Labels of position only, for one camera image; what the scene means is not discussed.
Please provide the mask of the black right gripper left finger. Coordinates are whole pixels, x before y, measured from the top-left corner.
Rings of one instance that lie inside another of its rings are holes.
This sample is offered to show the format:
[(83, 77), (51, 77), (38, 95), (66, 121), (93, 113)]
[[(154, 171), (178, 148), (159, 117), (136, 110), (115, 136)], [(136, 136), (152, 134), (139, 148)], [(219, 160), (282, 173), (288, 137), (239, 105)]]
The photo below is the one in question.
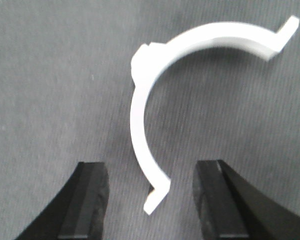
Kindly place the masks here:
[(19, 240), (100, 240), (109, 198), (105, 163), (79, 162), (63, 188)]

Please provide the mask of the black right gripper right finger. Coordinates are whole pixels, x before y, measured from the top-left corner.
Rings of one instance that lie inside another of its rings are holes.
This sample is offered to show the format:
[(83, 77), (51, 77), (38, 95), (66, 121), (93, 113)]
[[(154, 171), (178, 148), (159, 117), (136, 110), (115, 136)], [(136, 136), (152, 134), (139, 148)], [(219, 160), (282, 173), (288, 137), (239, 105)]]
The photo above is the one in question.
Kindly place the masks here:
[(247, 182), (223, 160), (199, 160), (193, 197), (206, 240), (300, 240), (300, 216)]

